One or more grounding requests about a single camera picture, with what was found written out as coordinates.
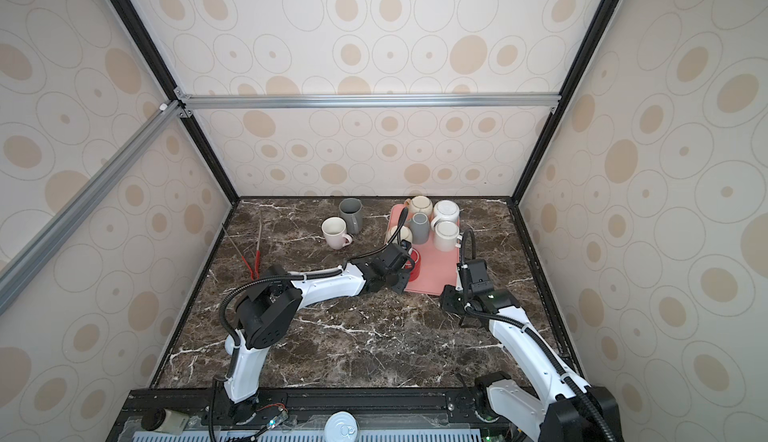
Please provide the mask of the pinkish white ceramic mug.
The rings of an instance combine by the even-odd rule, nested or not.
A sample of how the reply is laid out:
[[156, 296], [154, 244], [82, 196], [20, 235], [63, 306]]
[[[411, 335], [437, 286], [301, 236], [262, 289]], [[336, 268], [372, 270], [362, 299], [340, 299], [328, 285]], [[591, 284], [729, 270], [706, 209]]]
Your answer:
[[353, 243], [353, 238], [347, 233], [347, 224], [340, 217], [324, 220], [321, 230], [327, 245], [333, 250], [342, 250]]

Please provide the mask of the dark grey ceramic mug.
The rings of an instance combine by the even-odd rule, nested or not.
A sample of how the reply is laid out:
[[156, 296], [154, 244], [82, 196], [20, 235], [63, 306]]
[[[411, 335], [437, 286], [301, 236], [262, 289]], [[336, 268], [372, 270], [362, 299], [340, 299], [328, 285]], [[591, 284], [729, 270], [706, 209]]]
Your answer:
[[340, 217], [345, 221], [347, 232], [357, 235], [363, 228], [363, 204], [357, 198], [345, 198], [339, 204]]

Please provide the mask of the red ceramic mug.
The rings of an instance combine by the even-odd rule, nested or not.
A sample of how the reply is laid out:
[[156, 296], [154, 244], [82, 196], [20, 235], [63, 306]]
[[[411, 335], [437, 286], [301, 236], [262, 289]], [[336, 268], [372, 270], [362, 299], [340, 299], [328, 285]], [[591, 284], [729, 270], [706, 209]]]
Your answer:
[[421, 270], [421, 255], [417, 249], [412, 248], [410, 250], [409, 257], [406, 260], [403, 269], [409, 276], [409, 282], [413, 282], [419, 277]]

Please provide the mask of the beige ceramic mug front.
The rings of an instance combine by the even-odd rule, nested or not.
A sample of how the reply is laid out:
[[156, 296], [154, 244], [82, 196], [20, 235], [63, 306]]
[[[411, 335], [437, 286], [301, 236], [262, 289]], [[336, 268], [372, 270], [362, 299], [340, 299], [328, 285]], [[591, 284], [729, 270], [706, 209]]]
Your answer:
[[393, 226], [388, 229], [385, 236], [385, 241], [387, 243], [396, 243], [396, 244], [400, 244], [403, 241], [407, 241], [408, 243], [413, 243], [413, 234], [407, 226], [403, 226], [403, 227]]

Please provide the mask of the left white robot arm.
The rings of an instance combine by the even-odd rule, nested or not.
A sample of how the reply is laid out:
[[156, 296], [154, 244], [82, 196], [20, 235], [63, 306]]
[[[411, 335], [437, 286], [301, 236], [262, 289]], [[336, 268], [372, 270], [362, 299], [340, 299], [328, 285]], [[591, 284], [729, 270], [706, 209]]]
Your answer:
[[237, 404], [257, 394], [270, 347], [287, 334], [300, 310], [384, 288], [401, 293], [416, 268], [415, 254], [411, 243], [391, 242], [333, 269], [288, 272], [274, 266], [269, 275], [225, 296], [218, 317], [231, 357], [223, 381], [229, 400]]

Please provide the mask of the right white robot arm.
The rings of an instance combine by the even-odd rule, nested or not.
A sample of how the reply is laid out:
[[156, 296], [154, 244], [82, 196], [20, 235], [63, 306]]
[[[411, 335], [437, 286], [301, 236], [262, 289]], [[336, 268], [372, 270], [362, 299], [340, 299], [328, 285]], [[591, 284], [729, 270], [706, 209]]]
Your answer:
[[442, 310], [463, 321], [478, 320], [533, 389], [526, 391], [504, 372], [478, 377], [471, 389], [476, 416], [486, 423], [505, 419], [532, 441], [621, 441], [620, 411], [610, 391], [587, 382], [557, 355], [517, 298], [494, 287], [487, 263], [475, 249], [465, 255], [466, 244], [476, 245], [471, 229], [460, 233], [453, 223], [438, 227], [454, 231], [442, 237], [443, 244], [458, 250], [457, 285], [444, 287]]

